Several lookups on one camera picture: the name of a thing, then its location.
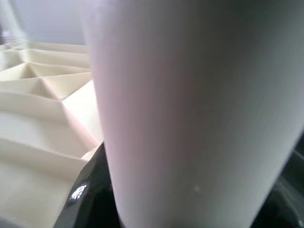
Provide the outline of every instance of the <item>white cup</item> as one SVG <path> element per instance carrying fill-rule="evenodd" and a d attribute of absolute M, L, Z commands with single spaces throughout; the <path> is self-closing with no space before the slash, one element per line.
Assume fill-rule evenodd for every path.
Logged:
<path fill-rule="evenodd" d="M 85 0 L 124 227 L 250 226 L 304 124 L 302 2 Z"/>

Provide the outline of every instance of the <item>cream plastic tray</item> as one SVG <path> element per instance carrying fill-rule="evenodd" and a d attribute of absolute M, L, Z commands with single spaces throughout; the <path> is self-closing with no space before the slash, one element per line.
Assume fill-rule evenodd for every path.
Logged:
<path fill-rule="evenodd" d="M 102 141 L 84 46 L 0 46 L 0 218 L 53 227 Z"/>

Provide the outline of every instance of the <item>white tumbler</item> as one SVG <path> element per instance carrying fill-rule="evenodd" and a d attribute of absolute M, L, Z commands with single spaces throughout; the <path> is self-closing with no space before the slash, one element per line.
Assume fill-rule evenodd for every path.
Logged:
<path fill-rule="evenodd" d="M 304 1 L 84 0 L 125 228 L 248 228 L 304 125 Z"/>

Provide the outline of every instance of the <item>black object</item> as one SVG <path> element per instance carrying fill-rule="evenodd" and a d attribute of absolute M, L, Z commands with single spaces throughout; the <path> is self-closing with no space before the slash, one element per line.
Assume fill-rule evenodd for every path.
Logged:
<path fill-rule="evenodd" d="M 105 145 L 81 170 L 54 228 L 119 228 Z"/>
<path fill-rule="evenodd" d="M 304 228 L 304 135 L 251 228 Z"/>

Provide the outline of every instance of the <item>gray wall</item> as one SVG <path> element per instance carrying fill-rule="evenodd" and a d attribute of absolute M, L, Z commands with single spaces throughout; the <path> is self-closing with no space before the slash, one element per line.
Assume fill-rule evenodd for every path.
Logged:
<path fill-rule="evenodd" d="M 84 44 L 80 0 L 14 0 L 13 3 L 31 40 Z"/>

